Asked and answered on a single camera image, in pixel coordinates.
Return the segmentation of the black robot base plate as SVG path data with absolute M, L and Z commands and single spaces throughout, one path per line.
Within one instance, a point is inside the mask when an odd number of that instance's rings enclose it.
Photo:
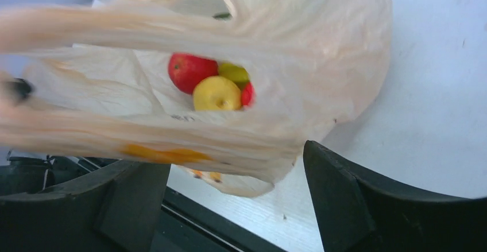
M 12 157 L 1 166 L 1 197 L 35 194 L 123 160 Z M 149 251 L 278 251 L 276 245 L 166 186 Z

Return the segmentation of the red fake apple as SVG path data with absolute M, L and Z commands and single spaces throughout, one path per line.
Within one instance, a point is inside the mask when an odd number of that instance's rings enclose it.
M 177 89 L 192 95 L 202 80 L 218 75 L 218 63 L 194 55 L 174 53 L 169 59 L 168 75 Z

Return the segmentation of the yellow fake pear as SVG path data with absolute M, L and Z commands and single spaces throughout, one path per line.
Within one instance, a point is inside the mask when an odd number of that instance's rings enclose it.
M 223 76 L 202 80 L 195 87 L 192 98 L 196 111 L 234 111 L 242 107 L 241 90 Z

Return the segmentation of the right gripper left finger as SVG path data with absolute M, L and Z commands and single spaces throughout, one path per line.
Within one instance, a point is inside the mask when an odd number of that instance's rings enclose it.
M 1 197 L 2 251 L 149 251 L 170 167 L 118 161 Z

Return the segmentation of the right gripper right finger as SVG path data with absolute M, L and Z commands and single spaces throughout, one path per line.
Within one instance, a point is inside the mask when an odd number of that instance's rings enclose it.
M 486 199 L 413 187 L 307 141 L 303 163 L 326 251 L 485 251 Z

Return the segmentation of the translucent orange plastic bag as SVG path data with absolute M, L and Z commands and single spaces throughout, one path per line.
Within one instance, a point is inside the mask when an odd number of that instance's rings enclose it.
M 337 123 L 378 95 L 392 0 L 109 0 L 1 10 L 1 53 L 30 57 L 33 96 L 1 88 L 1 144 L 175 164 L 237 196 L 271 191 Z M 243 66 L 238 111 L 194 111 L 164 68 L 185 52 Z

